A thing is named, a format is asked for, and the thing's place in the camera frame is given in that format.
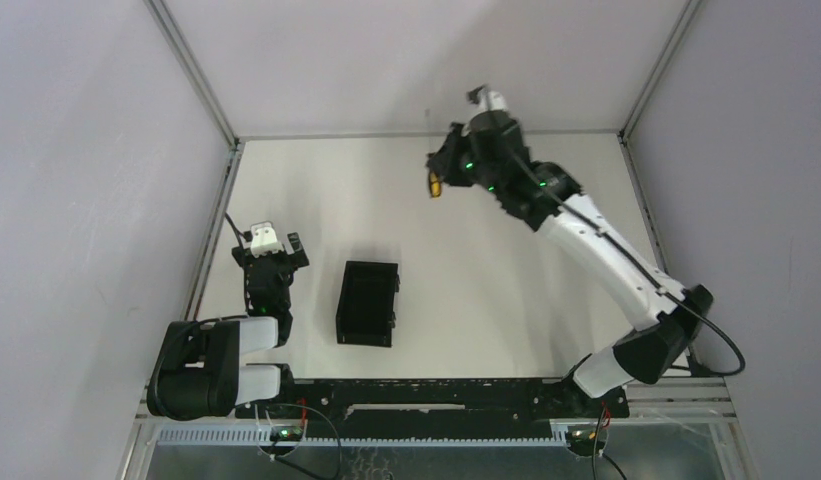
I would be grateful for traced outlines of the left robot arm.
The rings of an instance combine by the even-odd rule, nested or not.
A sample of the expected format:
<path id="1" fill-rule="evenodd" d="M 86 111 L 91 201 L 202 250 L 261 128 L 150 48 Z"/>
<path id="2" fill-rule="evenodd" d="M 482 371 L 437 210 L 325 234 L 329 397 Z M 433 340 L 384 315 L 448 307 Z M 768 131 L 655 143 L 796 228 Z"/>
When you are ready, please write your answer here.
<path id="1" fill-rule="evenodd" d="M 288 247 L 251 240 L 233 248 L 244 274 L 245 313 L 169 324 L 146 393 L 152 415 L 176 421 L 226 417 L 255 401 L 276 417 L 296 409 L 299 392 L 283 380 L 285 365 L 242 362 L 290 337 L 290 287 L 309 259 L 297 233 L 288 241 Z"/>

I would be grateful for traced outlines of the aluminium frame rail left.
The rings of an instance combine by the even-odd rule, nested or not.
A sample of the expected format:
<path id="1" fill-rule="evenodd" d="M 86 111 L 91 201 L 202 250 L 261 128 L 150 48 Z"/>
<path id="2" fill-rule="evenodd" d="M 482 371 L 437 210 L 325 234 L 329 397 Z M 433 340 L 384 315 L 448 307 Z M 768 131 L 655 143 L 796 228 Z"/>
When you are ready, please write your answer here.
<path id="1" fill-rule="evenodd" d="M 226 213 L 232 195 L 243 150 L 244 143 L 239 138 L 236 138 L 236 142 L 230 149 L 222 170 L 222 177 L 212 203 L 209 223 L 203 235 L 200 237 L 201 242 L 197 263 L 180 320 L 193 321 L 198 319 L 201 301 L 215 255 L 215 249 L 218 245 L 222 225 L 225 223 L 224 214 Z"/>

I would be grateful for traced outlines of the black plastic bin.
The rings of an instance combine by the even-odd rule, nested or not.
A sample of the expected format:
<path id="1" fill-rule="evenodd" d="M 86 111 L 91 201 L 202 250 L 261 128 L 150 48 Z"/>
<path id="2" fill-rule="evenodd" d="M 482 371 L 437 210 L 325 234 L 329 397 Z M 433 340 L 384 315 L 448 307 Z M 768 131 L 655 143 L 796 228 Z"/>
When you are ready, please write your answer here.
<path id="1" fill-rule="evenodd" d="M 399 290 L 398 263 L 347 261 L 335 317 L 337 343 L 391 348 Z"/>

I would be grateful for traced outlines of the black yellow screwdriver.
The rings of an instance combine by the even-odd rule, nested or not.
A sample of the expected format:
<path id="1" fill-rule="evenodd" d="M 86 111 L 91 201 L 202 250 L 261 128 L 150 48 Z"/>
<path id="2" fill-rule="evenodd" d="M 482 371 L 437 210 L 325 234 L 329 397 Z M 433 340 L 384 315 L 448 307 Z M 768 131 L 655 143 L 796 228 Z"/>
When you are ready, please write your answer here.
<path id="1" fill-rule="evenodd" d="M 431 170 L 429 170 L 427 174 L 427 184 L 429 197 L 432 199 L 439 198 L 442 194 L 441 179 L 435 172 Z"/>

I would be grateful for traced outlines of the aluminium frame rail back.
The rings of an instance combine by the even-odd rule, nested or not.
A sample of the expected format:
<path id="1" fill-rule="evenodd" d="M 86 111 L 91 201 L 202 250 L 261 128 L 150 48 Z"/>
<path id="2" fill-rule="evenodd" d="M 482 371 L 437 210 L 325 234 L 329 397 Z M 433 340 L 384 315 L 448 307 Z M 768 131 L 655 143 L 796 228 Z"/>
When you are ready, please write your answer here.
<path id="1" fill-rule="evenodd" d="M 525 135 L 606 135 L 618 137 L 620 129 L 523 129 Z M 444 137 L 446 131 L 429 132 L 386 132 L 386 133 L 316 133 L 316 134 L 287 134 L 287 135 L 242 135 L 237 138 L 240 143 L 250 141 L 281 141 L 281 140 L 327 140 L 327 139 L 363 139 L 363 138 L 439 138 Z"/>

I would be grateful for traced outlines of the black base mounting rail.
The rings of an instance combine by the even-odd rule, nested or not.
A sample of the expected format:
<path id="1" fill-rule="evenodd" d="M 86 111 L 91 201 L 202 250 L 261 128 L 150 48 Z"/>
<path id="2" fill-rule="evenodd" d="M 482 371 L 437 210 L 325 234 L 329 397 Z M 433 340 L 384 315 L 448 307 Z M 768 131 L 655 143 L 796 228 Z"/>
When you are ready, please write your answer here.
<path id="1" fill-rule="evenodd" d="M 326 414 L 342 433 L 525 433 L 530 425 L 573 420 L 593 423 L 605 402 L 613 419 L 630 415 L 622 388 L 598 399 L 583 397 L 545 378 L 499 379 L 312 379 L 294 380 L 279 396 L 235 409 L 237 419 L 266 405 L 273 421 L 300 422 L 302 412 L 283 403 L 300 403 Z M 308 428 L 331 433 L 314 413 Z"/>

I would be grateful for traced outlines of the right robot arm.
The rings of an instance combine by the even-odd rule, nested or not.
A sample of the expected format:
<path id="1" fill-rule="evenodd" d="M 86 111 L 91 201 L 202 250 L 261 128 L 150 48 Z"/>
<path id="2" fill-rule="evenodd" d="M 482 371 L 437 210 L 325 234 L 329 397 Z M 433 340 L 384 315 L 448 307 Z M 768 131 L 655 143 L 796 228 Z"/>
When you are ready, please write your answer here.
<path id="1" fill-rule="evenodd" d="M 645 260 L 565 168 L 533 159 L 520 122 L 508 111 L 451 123 L 426 169 L 431 197 L 445 185 L 482 187 L 508 215 L 593 275 L 620 307 L 630 332 L 585 356 L 559 383 L 573 414 L 591 415 L 605 394 L 633 381 L 656 383 L 702 328 L 726 344 L 737 365 L 728 371 L 700 367 L 700 374 L 733 377 L 747 369 L 739 345 L 707 316 L 712 293 L 702 284 L 687 287 Z"/>

